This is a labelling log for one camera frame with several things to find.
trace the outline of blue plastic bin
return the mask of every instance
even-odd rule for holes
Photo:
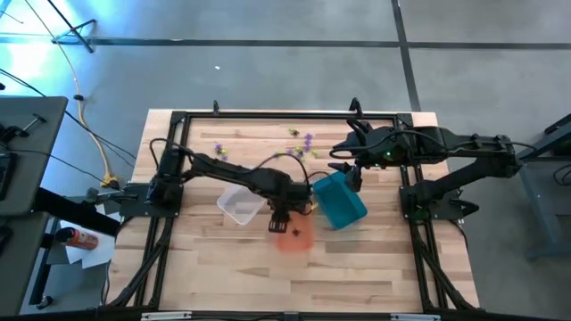
[[[363,201],[345,185],[345,174],[342,172],[315,182],[313,193],[334,229],[349,226],[367,215]]]

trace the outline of gray floor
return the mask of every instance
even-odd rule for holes
[[[64,29],[46,2],[32,3],[44,8],[40,12],[50,28]],[[56,3],[72,21],[96,18],[95,36],[396,40],[390,0]],[[571,41],[571,4],[563,0],[401,0],[401,8],[411,41]],[[25,23],[4,16],[0,32],[44,33],[23,2],[13,0],[8,13]],[[87,121],[132,152],[149,108],[209,108],[217,99],[222,108],[345,110],[358,96],[370,111],[410,110],[398,49],[99,46],[89,54],[67,46],[66,51],[87,97]],[[440,124],[458,133],[506,134],[531,143],[571,110],[569,51],[412,50],[410,55],[422,110],[437,112]],[[0,67],[47,94],[74,94],[57,47],[0,45],[0,57]],[[31,95],[6,85],[8,95]],[[68,110],[77,113],[73,103]],[[69,119],[54,154],[102,174],[95,146]],[[128,178],[131,168],[109,157],[113,171]],[[465,163],[449,162],[451,169]],[[43,185],[81,194],[96,182],[50,161]],[[511,197],[501,196],[505,193]],[[481,205],[466,220],[466,230],[482,307],[571,318],[571,261],[524,257],[542,238],[519,179],[486,179],[464,195]],[[101,268],[54,269],[47,292],[56,303],[46,311],[95,306],[102,281]]]

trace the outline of butcher block tabletop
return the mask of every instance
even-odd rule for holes
[[[167,136],[173,110],[150,110],[132,182],[148,183],[156,168],[149,142]],[[415,126],[437,125],[432,112],[413,112]],[[371,125],[391,126],[371,120]],[[300,132],[293,137],[289,128]],[[188,147],[215,157],[215,144],[228,151],[228,161],[253,167],[275,152],[303,146],[313,134],[304,165],[309,173],[325,170],[328,155],[351,129],[343,120],[320,119],[192,119]],[[155,144],[161,155],[163,143]],[[293,180],[303,181],[299,164],[290,158],[270,161]],[[426,179],[448,173],[445,162],[423,166]],[[229,184],[198,177],[185,184],[180,215],[175,219],[162,287],[160,309],[301,312],[419,312],[410,228],[402,219],[398,168],[363,170],[360,198],[368,215],[342,230],[333,230],[319,208],[310,215],[314,244],[310,250],[282,252],[268,232],[270,210],[264,207],[246,226],[224,214],[216,201]],[[133,218],[121,230],[110,267],[108,301],[119,295],[139,268],[149,218]],[[441,265],[466,300],[477,306],[476,289],[464,238],[450,222],[435,221]],[[426,273],[436,304],[434,279]],[[150,298],[155,269],[145,292]]]

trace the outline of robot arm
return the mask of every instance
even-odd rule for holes
[[[330,155],[337,159],[354,159],[354,164],[329,163],[329,166],[345,173],[345,183],[354,192],[360,190],[362,168],[436,164],[449,157],[476,158],[474,163],[435,181],[421,180],[414,186],[404,186],[401,202],[407,215],[439,202],[444,195],[463,185],[485,177],[513,177],[521,168],[506,136],[457,136],[446,128],[432,126],[372,128],[355,119],[347,122],[353,132],[334,146]],[[339,155],[340,152],[349,152],[351,156]]]
[[[188,157],[192,165],[180,176],[177,164],[184,157]],[[168,202],[171,186],[184,184],[194,177],[211,177],[243,185],[268,199],[270,208],[274,210],[269,222],[269,231],[273,233],[285,233],[290,219],[288,212],[293,210],[303,214],[310,202],[309,183],[294,182],[283,171],[269,168],[246,169],[180,148],[165,150],[163,153],[157,174],[151,181],[147,201],[152,204]]]

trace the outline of black bracket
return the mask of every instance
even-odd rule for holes
[[[181,122],[186,116],[186,111],[173,111],[170,114],[170,124],[176,125]]]
[[[184,187],[182,185],[173,185],[172,187],[172,203],[164,206],[153,206],[145,202],[148,184],[132,184],[127,185],[123,189],[125,193],[136,195],[136,199],[123,200],[119,215],[123,217],[148,217],[148,218],[175,218],[180,212],[180,203],[182,202],[182,193]]]
[[[448,192],[441,200],[428,206],[416,204],[415,192],[414,186],[401,186],[399,190],[402,215],[405,219],[462,219],[478,210],[476,204],[459,200],[458,191]]]
[[[220,115],[220,106],[218,105],[217,101],[214,101],[214,103],[212,104],[212,114],[214,116]]]
[[[353,97],[351,100],[351,106],[349,106],[349,111],[355,111],[357,118],[363,118],[363,110],[360,107],[359,99]]]
[[[410,113],[397,113],[396,118],[399,120],[399,125],[404,125],[406,128],[413,127],[412,114]]]

